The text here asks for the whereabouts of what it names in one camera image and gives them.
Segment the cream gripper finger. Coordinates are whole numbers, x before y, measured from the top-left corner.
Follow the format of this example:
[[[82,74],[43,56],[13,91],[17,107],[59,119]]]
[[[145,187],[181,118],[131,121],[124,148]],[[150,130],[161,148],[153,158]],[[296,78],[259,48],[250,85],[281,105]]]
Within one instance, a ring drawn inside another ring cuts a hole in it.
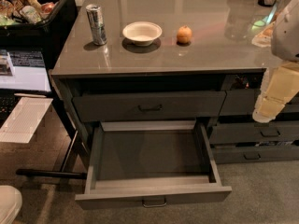
[[[252,117],[260,123],[268,123],[284,109],[299,92],[299,63],[283,62],[279,67],[267,68]]]

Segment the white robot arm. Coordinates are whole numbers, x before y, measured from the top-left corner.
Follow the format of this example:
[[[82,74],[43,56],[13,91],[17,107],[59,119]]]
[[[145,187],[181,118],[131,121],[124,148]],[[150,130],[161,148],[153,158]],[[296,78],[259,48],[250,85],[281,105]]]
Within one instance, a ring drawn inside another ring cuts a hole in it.
[[[260,123],[275,119],[299,92],[299,0],[291,0],[280,12],[271,39],[272,54],[282,63],[267,69],[252,117]]]

